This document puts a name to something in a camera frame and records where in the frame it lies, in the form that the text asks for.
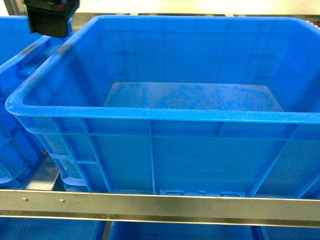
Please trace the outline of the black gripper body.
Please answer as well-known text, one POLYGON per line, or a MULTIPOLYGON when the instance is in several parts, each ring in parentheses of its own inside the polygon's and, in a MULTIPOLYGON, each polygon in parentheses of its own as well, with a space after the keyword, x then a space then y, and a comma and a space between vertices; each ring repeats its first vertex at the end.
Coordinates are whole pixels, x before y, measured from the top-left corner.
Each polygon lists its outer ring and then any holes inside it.
POLYGON ((79 0, 25 0, 30 31, 45 36, 66 38, 72 33, 71 18, 79 0))

